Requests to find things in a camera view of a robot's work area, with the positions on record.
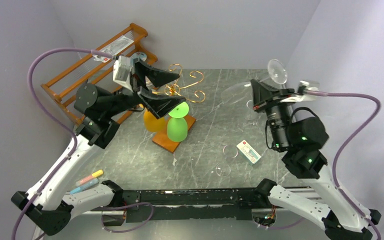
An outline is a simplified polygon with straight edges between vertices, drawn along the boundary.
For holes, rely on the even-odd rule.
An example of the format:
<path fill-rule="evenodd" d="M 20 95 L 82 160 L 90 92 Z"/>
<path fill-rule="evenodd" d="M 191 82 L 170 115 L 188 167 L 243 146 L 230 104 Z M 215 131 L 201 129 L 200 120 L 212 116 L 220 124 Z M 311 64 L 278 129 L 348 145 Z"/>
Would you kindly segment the clear wine glass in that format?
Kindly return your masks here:
<path fill-rule="evenodd" d="M 271 59 L 267 64 L 267 73 L 257 82 L 267 84 L 274 88 L 281 88 L 288 80 L 288 73 L 284 64 L 278 59 Z M 236 83 L 221 93 L 221 102 L 224 105 L 233 105 L 244 99 L 252 98 L 252 84 L 250 80 Z"/>
<path fill-rule="evenodd" d="M 153 83 L 151 82 L 151 80 L 147 76 L 145 77 L 145 83 L 146 83 L 146 87 L 149 90 L 153 90 L 155 88 L 155 86 L 153 85 Z"/>
<path fill-rule="evenodd" d="M 219 177 L 227 177 L 231 174 L 231 164 L 238 156 L 238 149 L 235 145 L 228 144 L 222 148 L 222 160 L 215 166 L 215 173 Z"/>

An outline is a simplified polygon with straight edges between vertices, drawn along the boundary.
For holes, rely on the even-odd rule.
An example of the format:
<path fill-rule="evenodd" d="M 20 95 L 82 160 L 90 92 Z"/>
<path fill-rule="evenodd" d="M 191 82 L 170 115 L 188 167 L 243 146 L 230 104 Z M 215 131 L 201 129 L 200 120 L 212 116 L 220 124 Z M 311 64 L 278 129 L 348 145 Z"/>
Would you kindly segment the orange plastic wine glass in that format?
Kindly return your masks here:
<path fill-rule="evenodd" d="M 144 111 L 143 123 L 146 130 L 152 133 L 159 132 L 166 126 L 164 117 L 156 118 L 149 110 Z"/>

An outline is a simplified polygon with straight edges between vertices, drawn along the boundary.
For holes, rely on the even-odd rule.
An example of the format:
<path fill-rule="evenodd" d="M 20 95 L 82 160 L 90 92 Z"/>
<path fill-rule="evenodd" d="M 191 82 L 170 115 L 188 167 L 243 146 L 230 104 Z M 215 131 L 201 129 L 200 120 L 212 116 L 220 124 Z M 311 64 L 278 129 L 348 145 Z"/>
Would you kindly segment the green plastic wine glass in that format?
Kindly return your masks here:
<path fill-rule="evenodd" d="M 189 105 L 182 102 L 171 110 L 167 122 L 167 137 L 173 142 L 182 142 L 188 136 L 188 123 L 185 117 L 189 113 Z"/>

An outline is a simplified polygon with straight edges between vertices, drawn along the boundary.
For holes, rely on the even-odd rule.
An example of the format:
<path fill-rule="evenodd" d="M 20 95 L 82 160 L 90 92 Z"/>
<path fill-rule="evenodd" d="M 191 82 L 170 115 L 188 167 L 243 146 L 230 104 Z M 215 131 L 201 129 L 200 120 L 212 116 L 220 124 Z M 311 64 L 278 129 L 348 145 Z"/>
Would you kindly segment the clear wine glass front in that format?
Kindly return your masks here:
<path fill-rule="evenodd" d="M 231 164 L 238 156 L 238 149 L 235 145 L 228 144 L 222 148 L 222 160 L 215 166 L 215 173 L 219 177 L 227 177 L 231 174 Z"/>

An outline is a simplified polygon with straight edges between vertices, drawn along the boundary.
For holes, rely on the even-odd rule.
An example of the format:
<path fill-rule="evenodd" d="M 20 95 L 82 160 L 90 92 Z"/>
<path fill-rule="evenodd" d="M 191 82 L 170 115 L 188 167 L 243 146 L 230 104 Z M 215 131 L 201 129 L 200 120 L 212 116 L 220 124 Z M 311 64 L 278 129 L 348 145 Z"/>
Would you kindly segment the clear wine glass back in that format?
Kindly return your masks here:
<path fill-rule="evenodd" d="M 155 86 L 153 85 L 153 83 L 151 82 L 151 80 L 147 76 L 145 77 L 145 83 L 146 83 L 146 87 L 149 90 L 153 90 L 155 88 Z"/>

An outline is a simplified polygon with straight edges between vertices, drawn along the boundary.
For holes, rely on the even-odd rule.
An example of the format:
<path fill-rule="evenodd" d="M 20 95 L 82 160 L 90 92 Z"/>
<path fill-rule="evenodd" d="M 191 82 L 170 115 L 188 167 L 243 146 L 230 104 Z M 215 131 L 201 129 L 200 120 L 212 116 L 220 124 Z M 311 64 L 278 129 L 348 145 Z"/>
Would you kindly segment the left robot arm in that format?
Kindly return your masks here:
<path fill-rule="evenodd" d="M 68 193 L 68 185 L 80 168 L 113 140 L 120 124 L 115 115 L 142 105 L 157 119 L 185 101 L 182 96 L 156 94 L 148 88 L 162 87 L 179 78 L 179 74 L 155 68 L 136 58 L 118 58 L 113 64 L 113 81 L 120 86 L 108 91 L 93 83 L 76 92 L 74 108 L 83 120 L 71 131 L 71 141 L 47 173 L 29 190 L 17 191 L 11 201 L 44 234 L 53 236 L 80 214 L 98 207 L 117 210 L 124 206 L 123 189 L 105 180 L 91 189 Z"/>

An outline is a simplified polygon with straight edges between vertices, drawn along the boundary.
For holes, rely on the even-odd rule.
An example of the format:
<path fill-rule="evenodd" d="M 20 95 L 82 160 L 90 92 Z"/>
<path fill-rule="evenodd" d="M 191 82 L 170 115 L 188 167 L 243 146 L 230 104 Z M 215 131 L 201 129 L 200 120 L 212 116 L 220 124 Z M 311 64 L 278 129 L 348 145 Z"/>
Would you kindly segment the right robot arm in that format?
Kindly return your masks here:
<path fill-rule="evenodd" d="M 302 81 L 298 89 L 278 89 L 255 79 L 250 84 L 253 110 L 267 116 L 265 128 L 270 130 L 273 139 L 270 149 L 283 153 L 282 162 L 288 171 L 308 184 L 323 200 L 323 203 L 310 200 L 265 178 L 253 191 L 256 204 L 289 210 L 319 226 L 331 240 L 380 238 L 377 229 L 380 212 L 358 203 L 340 185 L 337 161 L 329 163 L 321 153 L 329 138 L 321 119 L 313 113 L 308 118 L 292 120 L 294 113 L 289 111 L 290 105 L 329 94 L 306 81 Z"/>

